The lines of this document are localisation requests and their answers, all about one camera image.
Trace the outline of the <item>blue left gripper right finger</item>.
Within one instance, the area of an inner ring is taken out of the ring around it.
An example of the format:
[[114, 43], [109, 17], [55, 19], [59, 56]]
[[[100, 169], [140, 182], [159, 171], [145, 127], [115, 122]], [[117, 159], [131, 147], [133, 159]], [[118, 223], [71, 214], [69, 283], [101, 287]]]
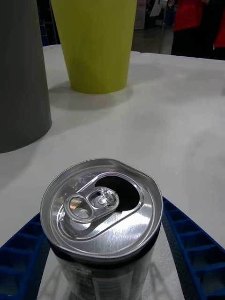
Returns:
[[184, 298], [225, 299], [225, 250], [166, 198], [163, 228]]

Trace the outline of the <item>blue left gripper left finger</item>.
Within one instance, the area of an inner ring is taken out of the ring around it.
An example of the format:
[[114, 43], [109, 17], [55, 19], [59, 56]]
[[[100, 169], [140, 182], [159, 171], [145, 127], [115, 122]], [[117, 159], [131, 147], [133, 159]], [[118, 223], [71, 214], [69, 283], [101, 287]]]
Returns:
[[37, 214], [0, 248], [0, 299], [36, 300], [49, 251]]

